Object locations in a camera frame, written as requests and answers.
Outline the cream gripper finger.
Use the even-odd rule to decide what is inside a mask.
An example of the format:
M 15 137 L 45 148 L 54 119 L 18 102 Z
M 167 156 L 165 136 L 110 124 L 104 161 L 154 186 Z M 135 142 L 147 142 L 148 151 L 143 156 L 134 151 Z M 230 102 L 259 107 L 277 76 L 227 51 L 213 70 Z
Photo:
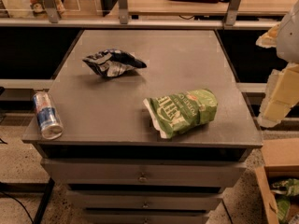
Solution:
M 299 64 L 288 63 L 282 71 L 274 69 L 268 78 L 265 97 L 259 110 L 259 125 L 265 128 L 275 127 L 298 103 Z
M 266 33 L 261 35 L 257 39 L 256 45 L 265 49 L 275 48 L 277 46 L 278 28 L 279 25 L 276 24 L 274 27 L 269 29 Z

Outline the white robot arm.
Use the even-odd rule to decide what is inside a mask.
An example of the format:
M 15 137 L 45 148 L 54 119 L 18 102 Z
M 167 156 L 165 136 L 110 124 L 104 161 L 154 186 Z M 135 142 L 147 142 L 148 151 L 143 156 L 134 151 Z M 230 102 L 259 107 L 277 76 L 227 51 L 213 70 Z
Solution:
M 257 39 L 256 45 L 275 48 L 277 56 L 287 62 L 281 71 L 271 72 L 260 106 L 259 125 L 272 128 L 299 103 L 299 1 L 279 24 Z

